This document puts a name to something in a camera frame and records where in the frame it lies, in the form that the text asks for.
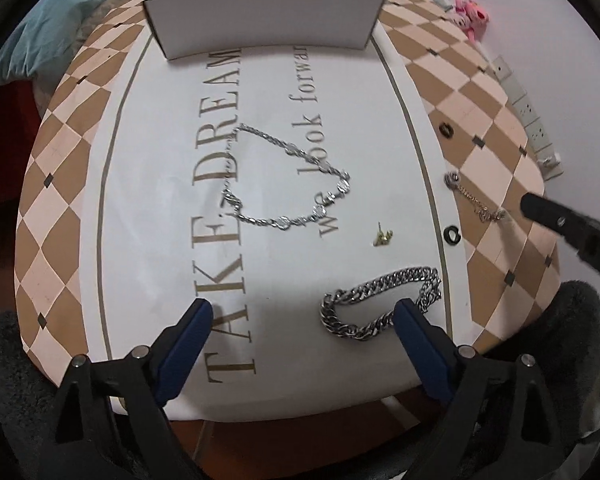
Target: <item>black washer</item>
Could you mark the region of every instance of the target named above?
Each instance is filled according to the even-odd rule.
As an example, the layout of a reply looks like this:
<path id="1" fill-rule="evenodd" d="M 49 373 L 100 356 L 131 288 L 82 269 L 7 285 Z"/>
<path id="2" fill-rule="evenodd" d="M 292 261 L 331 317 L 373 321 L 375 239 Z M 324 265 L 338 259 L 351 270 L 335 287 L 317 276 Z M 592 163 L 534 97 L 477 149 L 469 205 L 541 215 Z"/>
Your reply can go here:
<path id="1" fill-rule="evenodd" d="M 460 229 L 458 229 L 455 225 L 450 225 L 447 227 L 442 235 L 445 239 L 445 242 L 452 246 L 458 245 L 460 240 L 462 240 Z"/>
<path id="2" fill-rule="evenodd" d="M 440 123 L 440 126 L 438 126 L 438 130 L 440 131 L 442 136 L 446 137 L 447 139 L 450 139 L 454 136 L 454 128 L 449 123 Z"/>

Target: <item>chunky curb chain bracelet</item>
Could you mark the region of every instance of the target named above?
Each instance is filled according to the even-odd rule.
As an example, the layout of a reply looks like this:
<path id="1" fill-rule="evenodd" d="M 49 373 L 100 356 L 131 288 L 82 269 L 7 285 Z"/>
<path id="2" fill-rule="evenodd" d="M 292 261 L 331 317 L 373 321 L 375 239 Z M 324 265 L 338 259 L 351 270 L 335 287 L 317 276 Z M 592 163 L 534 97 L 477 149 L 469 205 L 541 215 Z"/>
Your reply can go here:
<path id="1" fill-rule="evenodd" d="M 226 142 L 226 154 L 229 155 L 231 153 L 231 145 L 238 132 L 248 132 L 250 134 L 256 135 L 261 139 L 270 142 L 275 146 L 279 146 L 285 150 L 285 153 L 289 156 L 298 156 L 300 158 L 304 158 L 309 164 L 313 164 L 317 166 L 318 169 L 322 173 L 328 173 L 335 175 L 340 178 L 338 181 L 338 185 L 336 186 L 337 192 L 332 193 L 328 192 L 323 195 L 322 203 L 314 205 L 314 209 L 311 214 L 305 216 L 297 216 L 295 218 L 289 218 L 288 216 L 280 216 L 276 219 L 273 218 L 252 218 L 250 216 L 245 216 L 242 214 L 242 200 L 240 200 L 230 189 L 229 187 L 229 175 L 230 175 L 230 158 L 227 156 L 226 158 L 226 173 L 224 178 L 224 190 L 222 191 L 222 202 L 226 201 L 234 208 L 234 212 L 232 216 L 238 219 L 240 222 L 245 222 L 247 224 L 256 225 L 256 226 L 271 226 L 276 227 L 282 231 L 286 231 L 292 225 L 300 226 L 307 225 L 309 222 L 317 222 L 321 218 L 324 218 L 327 215 L 327 207 L 333 204 L 337 199 L 344 198 L 345 195 L 349 192 L 349 173 L 344 170 L 337 170 L 331 164 L 329 164 L 326 160 L 320 160 L 319 158 L 309 155 L 307 152 L 298 148 L 295 144 L 291 144 L 290 142 L 285 142 L 284 140 L 277 139 L 276 137 L 270 136 L 265 132 L 261 132 L 252 126 L 247 126 L 246 124 L 239 124 L 232 130 L 232 135 Z"/>
<path id="2" fill-rule="evenodd" d="M 429 307 L 442 296 L 438 270 L 431 267 L 406 267 L 389 274 L 384 274 L 370 282 L 355 286 L 349 290 L 340 288 L 331 294 L 325 294 L 320 306 L 320 318 L 324 327 L 338 337 L 368 341 L 383 330 L 394 325 L 394 311 L 382 314 L 371 323 L 359 327 L 354 324 L 341 322 L 336 314 L 337 305 L 352 305 L 361 303 L 386 290 L 404 285 L 405 283 L 423 282 L 416 300 L 416 306 L 425 313 Z"/>

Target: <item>brown and pink checkered surface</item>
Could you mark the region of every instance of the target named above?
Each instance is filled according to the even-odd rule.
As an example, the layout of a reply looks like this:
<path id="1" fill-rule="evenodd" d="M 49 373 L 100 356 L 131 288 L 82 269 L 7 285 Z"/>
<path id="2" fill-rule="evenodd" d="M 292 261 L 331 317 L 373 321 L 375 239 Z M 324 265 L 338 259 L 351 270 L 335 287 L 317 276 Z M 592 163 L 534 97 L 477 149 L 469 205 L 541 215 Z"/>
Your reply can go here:
<path id="1" fill-rule="evenodd" d="M 72 356 L 88 353 L 78 255 L 91 143 L 116 76 L 146 26 L 142 0 L 112 10 L 84 43 L 49 103 L 24 178 L 14 270 L 22 343 L 59 384 Z M 560 285 L 556 237 L 527 221 L 520 198 L 544 193 L 526 133 L 488 64 L 432 0 L 387 0 L 379 20 L 414 80 L 448 165 L 509 221 L 482 223 L 456 196 L 472 319 L 486 351 L 532 321 Z M 438 128 L 449 123 L 451 139 Z"/>

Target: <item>power strip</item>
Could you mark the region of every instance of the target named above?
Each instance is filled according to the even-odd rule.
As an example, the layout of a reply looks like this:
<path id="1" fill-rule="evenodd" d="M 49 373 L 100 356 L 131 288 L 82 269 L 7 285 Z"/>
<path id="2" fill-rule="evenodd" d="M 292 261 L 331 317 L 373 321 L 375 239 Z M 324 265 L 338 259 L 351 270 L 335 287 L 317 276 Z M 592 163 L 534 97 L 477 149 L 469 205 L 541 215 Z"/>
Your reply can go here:
<path id="1" fill-rule="evenodd" d="M 563 174 L 560 154 L 555 151 L 540 116 L 536 113 L 526 90 L 517 80 L 513 70 L 502 59 L 502 56 L 498 56 L 492 61 L 491 67 L 526 131 L 529 144 L 538 158 L 542 178 L 546 181 Z"/>

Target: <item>silver chain bracelet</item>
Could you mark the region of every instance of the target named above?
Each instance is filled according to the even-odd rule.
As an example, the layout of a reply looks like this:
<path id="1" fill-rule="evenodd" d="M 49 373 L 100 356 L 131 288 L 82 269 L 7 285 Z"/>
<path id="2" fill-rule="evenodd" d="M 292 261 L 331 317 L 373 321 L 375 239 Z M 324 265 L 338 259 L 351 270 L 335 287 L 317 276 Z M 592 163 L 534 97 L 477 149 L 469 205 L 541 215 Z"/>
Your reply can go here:
<path id="1" fill-rule="evenodd" d="M 300 158 L 304 158 L 309 164 L 313 164 L 317 166 L 318 169 L 322 173 L 328 173 L 335 175 L 340 178 L 338 181 L 338 185 L 336 186 L 337 192 L 332 193 L 328 192 L 323 195 L 322 203 L 314 205 L 314 209 L 312 210 L 310 215 L 306 216 L 297 216 L 295 218 L 289 218 L 287 216 L 280 216 L 277 219 L 273 218 L 252 218 L 250 216 L 245 216 L 242 214 L 242 200 L 240 200 L 234 193 L 231 191 L 229 187 L 229 175 L 231 170 L 230 158 L 226 158 L 226 176 L 224 178 L 224 190 L 222 191 L 222 202 L 227 201 L 234 208 L 234 212 L 232 216 L 238 219 L 240 222 L 245 222 L 247 224 L 257 225 L 257 226 L 271 226 L 276 227 L 280 230 L 286 231 L 292 225 L 307 225 L 309 222 L 317 222 L 321 218 L 324 218 L 327 215 L 327 207 L 333 204 L 336 199 L 344 198 L 344 196 L 349 192 L 349 173 L 344 170 L 337 170 L 331 164 L 329 164 L 326 160 L 320 160 L 316 156 L 309 155 L 307 152 L 298 148 L 295 144 L 291 144 L 290 142 L 285 142 L 284 140 L 277 139 L 276 137 L 270 136 L 265 132 L 261 132 L 252 126 L 247 126 L 246 124 L 239 124 L 232 131 L 232 136 L 229 137 L 226 143 L 226 154 L 229 155 L 231 153 L 231 144 L 235 139 L 239 131 L 249 132 L 250 134 L 254 134 L 267 142 L 275 146 L 279 146 L 285 150 L 285 153 L 289 156 L 298 156 Z"/>
<path id="2" fill-rule="evenodd" d="M 507 215 L 504 209 L 498 209 L 495 212 L 489 211 L 487 206 L 469 193 L 464 186 L 460 185 L 460 174 L 457 171 L 449 171 L 449 173 L 445 174 L 445 184 L 450 190 L 457 191 L 474 204 L 474 211 L 478 215 L 480 222 L 497 222 Z"/>
<path id="3" fill-rule="evenodd" d="M 336 314 L 337 305 L 352 305 L 360 303 L 386 290 L 404 285 L 405 283 L 424 282 L 420 287 L 420 293 L 416 300 L 416 306 L 425 313 L 429 307 L 440 299 L 440 283 L 438 270 L 431 267 L 407 267 L 405 269 L 390 272 L 370 282 L 355 286 L 349 290 L 340 288 L 331 294 L 325 294 L 320 307 L 320 318 L 324 327 L 338 337 L 368 341 L 383 330 L 394 325 L 394 311 L 382 314 L 368 325 L 359 327 L 354 324 L 341 322 Z"/>

